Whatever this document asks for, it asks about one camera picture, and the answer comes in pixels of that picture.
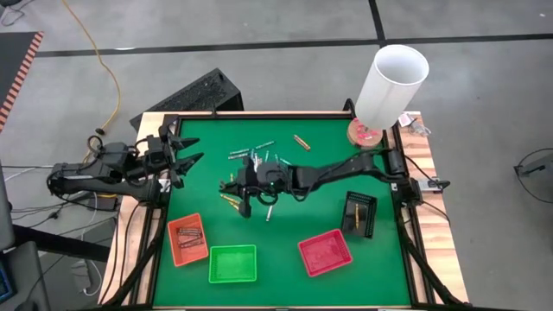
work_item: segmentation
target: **gray floor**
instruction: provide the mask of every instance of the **gray floor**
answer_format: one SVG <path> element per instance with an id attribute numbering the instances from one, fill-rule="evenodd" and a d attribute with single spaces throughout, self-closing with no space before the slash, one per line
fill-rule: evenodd
<path id="1" fill-rule="evenodd" d="M 100 48 L 376 37 L 365 0 L 72 0 Z M 553 32 L 550 0 L 380 0 L 389 38 Z M 36 0 L 15 26 L 44 30 L 41 51 L 89 49 L 57 0 Z M 526 194 L 512 166 L 553 138 L 553 44 L 508 41 L 414 46 L 430 75 L 408 107 L 423 112 L 472 303 L 547 310 L 553 305 L 553 206 Z M 108 140 L 132 142 L 128 120 L 219 67 L 247 110 L 335 110 L 355 99 L 377 48 L 289 48 L 106 56 L 123 90 Z M 115 105 L 95 57 L 39 58 L 0 136 L 6 165 L 80 161 L 85 139 Z M 9 182 L 16 206 L 54 202 L 45 172 Z M 550 181 L 528 181 L 553 200 Z M 62 232 L 92 215 L 66 209 L 39 228 Z M 97 219 L 109 217 L 98 215 Z M 32 225 L 44 215 L 22 219 Z"/>

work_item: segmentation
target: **white cup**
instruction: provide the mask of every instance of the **white cup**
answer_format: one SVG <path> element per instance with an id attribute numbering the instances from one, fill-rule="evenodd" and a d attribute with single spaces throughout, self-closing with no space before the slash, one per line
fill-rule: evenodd
<path id="1" fill-rule="evenodd" d="M 429 63 L 414 48 L 381 48 L 355 103 L 357 118 L 371 130 L 390 128 L 428 75 Z"/>

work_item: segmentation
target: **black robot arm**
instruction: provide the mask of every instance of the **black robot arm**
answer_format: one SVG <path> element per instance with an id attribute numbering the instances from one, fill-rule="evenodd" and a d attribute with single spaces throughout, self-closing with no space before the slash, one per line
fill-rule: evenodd
<path id="1" fill-rule="evenodd" d="M 98 146 L 92 146 L 93 139 Z M 198 138 L 179 138 L 167 126 L 159 128 L 159 137 L 149 135 L 135 145 L 103 144 L 97 136 L 88 139 L 93 159 L 88 163 L 57 163 L 47 178 L 48 189 L 58 197 L 78 191 L 130 195 L 140 202 L 158 203 L 162 185 L 157 180 L 167 170 L 171 185 L 184 187 L 181 175 L 199 161 L 203 153 L 175 159 L 175 152 L 197 143 Z M 147 143 L 148 149 L 138 155 L 137 145 Z"/>
<path id="2" fill-rule="evenodd" d="M 357 175 L 369 175 L 382 182 L 397 183 L 399 187 L 416 187 L 416 182 L 404 175 L 388 175 L 374 165 L 373 157 L 384 151 L 364 151 L 324 167 L 286 165 L 281 162 L 264 162 L 255 168 L 251 158 L 244 159 L 244 167 L 238 171 L 235 181 L 221 183 L 220 192 L 238 196 L 242 201 L 239 212 L 245 218 L 251 216 L 250 197 L 256 197 L 264 205 L 277 203 L 281 193 L 291 194 L 304 201 L 308 195 L 324 184 Z M 420 195 L 411 189 L 414 195 Z"/>

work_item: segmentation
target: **cork base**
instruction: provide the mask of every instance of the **cork base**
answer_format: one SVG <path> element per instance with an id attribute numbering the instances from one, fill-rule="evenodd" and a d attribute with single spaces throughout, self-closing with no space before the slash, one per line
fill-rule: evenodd
<path id="1" fill-rule="evenodd" d="M 373 149 L 382 140 L 382 130 L 369 130 L 355 118 L 347 126 L 347 139 L 349 142 L 363 150 Z"/>

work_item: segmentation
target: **orange bin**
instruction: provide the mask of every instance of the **orange bin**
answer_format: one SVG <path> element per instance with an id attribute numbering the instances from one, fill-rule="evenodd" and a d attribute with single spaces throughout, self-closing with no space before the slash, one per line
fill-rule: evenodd
<path id="1" fill-rule="evenodd" d="M 169 221 L 169 241 L 175 267 L 207 257 L 206 235 L 198 213 Z"/>

